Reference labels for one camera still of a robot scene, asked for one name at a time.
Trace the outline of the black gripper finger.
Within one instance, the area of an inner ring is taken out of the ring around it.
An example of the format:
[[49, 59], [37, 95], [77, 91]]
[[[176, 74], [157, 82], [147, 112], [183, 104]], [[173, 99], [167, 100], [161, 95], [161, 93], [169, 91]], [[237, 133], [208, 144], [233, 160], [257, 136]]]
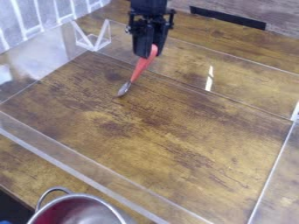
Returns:
[[152, 21], [135, 21], [132, 26], [132, 39], [135, 55], [147, 59], [149, 57], [155, 39], [155, 25]]
[[164, 43], [168, 36], [169, 24], [156, 23], [153, 28], [153, 44], [157, 47], [157, 55], [161, 54], [164, 49]]

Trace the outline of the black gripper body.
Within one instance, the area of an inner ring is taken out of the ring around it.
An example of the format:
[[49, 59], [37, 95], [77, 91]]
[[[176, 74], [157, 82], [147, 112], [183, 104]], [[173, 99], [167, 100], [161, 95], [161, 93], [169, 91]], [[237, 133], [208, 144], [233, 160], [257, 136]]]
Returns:
[[131, 33], [143, 32], [148, 25], [173, 28], [173, 15], [168, 0], [129, 0], [128, 25]]

